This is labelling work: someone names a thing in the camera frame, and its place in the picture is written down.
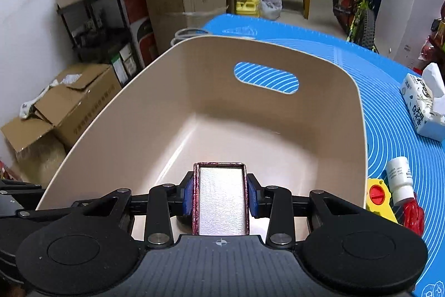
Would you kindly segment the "small red patterned box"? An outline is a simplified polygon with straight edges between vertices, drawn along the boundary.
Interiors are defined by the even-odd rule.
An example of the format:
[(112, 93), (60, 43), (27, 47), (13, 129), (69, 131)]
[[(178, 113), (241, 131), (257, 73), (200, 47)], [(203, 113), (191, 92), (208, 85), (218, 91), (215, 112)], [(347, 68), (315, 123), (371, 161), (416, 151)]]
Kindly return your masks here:
[(250, 233), (248, 178), (244, 164), (194, 164), (192, 233), (199, 236), (247, 236)]

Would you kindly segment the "beige plastic storage basket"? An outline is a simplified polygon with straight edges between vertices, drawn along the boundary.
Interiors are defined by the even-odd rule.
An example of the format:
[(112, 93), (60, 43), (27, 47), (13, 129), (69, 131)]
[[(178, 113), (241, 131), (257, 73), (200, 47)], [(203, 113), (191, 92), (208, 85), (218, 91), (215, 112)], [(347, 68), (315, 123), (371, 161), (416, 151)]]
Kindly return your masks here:
[(238, 162), (261, 185), (321, 189), (363, 207), (359, 89), (334, 63), (262, 41), (183, 41), (145, 68), (75, 143), (38, 204), (177, 184), (198, 162)]

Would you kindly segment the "yellow red toy nut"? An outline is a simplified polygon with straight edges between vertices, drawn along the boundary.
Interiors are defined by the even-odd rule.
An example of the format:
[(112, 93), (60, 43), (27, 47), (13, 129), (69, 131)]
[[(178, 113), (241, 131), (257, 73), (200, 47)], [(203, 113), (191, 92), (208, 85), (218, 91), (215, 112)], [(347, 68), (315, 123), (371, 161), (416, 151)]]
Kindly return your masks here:
[(387, 220), (397, 223), (390, 206), (391, 192), (382, 179), (367, 179), (366, 209)]

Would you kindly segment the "white pill bottle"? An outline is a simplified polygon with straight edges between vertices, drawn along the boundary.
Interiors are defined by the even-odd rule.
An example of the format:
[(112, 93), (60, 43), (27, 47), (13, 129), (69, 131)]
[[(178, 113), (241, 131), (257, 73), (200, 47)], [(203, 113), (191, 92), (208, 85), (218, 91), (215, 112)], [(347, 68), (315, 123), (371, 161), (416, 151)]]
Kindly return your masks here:
[(410, 164), (405, 156), (388, 161), (385, 171), (395, 207), (403, 206), (415, 198)]

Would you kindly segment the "red clip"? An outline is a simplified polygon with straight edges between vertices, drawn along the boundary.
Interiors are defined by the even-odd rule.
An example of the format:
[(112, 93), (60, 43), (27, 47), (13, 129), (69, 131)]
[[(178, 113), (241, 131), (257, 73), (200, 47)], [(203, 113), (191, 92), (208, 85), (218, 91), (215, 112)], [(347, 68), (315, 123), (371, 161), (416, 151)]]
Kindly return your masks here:
[(416, 194), (414, 198), (403, 205), (404, 227), (418, 236), (423, 236), (425, 230), (425, 212), (418, 204)]

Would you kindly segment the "blue silicone baking mat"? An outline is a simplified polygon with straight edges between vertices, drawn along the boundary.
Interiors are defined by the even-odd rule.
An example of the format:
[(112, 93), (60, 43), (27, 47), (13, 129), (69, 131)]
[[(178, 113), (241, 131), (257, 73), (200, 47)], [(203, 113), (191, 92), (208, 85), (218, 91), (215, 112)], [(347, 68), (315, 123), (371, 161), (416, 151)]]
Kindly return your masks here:
[(359, 46), (314, 30), (249, 16), (225, 14), (205, 25), (214, 35), (252, 38), (322, 57), (352, 76), (360, 90), (367, 131), (368, 176), (385, 177), (397, 156), (410, 163), (413, 189), (425, 212), (428, 262), (415, 296), (444, 295), (444, 144), (419, 136), (400, 94), (408, 68)]

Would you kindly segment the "open cardboard box on floor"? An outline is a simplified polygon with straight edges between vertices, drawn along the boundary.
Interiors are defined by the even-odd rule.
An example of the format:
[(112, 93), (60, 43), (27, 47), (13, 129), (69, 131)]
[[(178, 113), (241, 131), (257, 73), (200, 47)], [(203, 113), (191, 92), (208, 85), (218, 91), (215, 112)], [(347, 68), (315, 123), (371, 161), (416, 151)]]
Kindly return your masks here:
[(33, 105), (28, 118), (17, 116), (1, 127), (16, 152), (49, 133), (67, 148), (72, 148), (122, 89), (113, 67), (108, 64), (74, 64), (55, 80), (57, 85), (50, 87)]

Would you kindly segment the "white tissue pack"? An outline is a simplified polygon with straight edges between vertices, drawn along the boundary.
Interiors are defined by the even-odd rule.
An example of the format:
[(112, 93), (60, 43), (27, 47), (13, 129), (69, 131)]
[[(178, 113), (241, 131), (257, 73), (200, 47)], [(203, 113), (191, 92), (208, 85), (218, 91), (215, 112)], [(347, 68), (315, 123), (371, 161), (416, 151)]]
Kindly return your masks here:
[(401, 95), (418, 135), (444, 141), (444, 80), (436, 63), (430, 63), (418, 77), (407, 74)]

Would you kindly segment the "black metal shelf rack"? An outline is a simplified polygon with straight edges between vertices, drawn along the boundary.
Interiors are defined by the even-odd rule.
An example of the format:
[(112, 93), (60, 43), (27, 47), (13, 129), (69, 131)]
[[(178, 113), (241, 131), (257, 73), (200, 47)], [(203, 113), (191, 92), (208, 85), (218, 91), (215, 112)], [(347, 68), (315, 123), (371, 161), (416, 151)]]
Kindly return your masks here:
[(130, 31), (123, 0), (56, 2), (72, 49), (81, 63), (112, 66), (121, 86), (142, 70)]

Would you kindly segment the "yellow plastic jug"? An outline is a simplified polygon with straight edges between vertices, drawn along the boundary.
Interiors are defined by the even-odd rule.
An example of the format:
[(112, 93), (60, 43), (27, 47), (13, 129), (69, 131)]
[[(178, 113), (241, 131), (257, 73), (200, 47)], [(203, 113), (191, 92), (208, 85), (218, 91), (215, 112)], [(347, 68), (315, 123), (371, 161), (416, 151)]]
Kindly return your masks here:
[(238, 1), (235, 13), (240, 16), (252, 16), (259, 18), (261, 15), (261, 0)]

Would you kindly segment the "clear plastic bag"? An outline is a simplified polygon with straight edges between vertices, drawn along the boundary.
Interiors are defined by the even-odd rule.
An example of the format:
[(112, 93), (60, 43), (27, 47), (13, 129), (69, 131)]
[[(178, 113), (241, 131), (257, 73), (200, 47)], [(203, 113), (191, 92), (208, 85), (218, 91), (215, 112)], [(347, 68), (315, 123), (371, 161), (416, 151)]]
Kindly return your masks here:
[(282, 0), (260, 0), (261, 17), (268, 20), (277, 20), (282, 11)]

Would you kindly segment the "white appliance cabinet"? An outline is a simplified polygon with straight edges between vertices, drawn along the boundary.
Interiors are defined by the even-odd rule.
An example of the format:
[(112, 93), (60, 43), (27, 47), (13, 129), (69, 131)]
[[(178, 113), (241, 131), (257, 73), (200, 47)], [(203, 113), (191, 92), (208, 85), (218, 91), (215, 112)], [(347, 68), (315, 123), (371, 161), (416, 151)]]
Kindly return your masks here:
[(412, 70), (427, 63), (420, 53), (444, 0), (382, 0), (376, 17), (375, 45), (380, 55)]

